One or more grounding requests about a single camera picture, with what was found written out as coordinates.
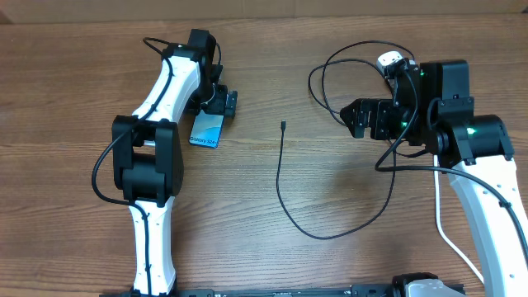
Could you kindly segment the Samsung Galaxy smartphone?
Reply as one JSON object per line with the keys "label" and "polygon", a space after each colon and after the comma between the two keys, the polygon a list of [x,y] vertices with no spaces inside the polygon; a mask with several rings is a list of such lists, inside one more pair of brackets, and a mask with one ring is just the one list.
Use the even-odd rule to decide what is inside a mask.
{"label": "Samsung Galaxy smartphone", "polygon": [[223,124],[223,115],[210,115],[202,111],[195,118],[189,143],[209,149],[218,148]]}

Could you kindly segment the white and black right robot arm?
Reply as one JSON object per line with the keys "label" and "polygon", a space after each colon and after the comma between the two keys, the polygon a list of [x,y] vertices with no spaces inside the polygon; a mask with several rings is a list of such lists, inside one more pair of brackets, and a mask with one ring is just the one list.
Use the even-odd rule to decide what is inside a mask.
{"label": "white and black right robot arm", "polygon": [[462,204],[488,296],[527,294],[527,214],[517,184],[515,150],[496,115],[475,115],[464,60],[382,66],[394,80],[390,99],[357,99],[340,111],[355,138],[424,146],[433,171],[445,173]]}

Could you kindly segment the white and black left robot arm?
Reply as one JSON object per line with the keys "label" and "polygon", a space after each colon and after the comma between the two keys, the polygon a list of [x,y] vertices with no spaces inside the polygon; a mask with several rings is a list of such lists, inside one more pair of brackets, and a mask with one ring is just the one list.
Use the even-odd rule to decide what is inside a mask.
{"label": "white and black left robot arm", "polygon": [[191,30],[185,44],[166,44],[162,69],[144,103],[118,115],[110,144],[115,186],[134,221],[136,274],[128,296],[174,296],[172,206],[184,164],[178,122],[195,115],[190,141],[216,148],[224,120],[234,118],[237,92],[220,84],[220,47],[206,30]]}

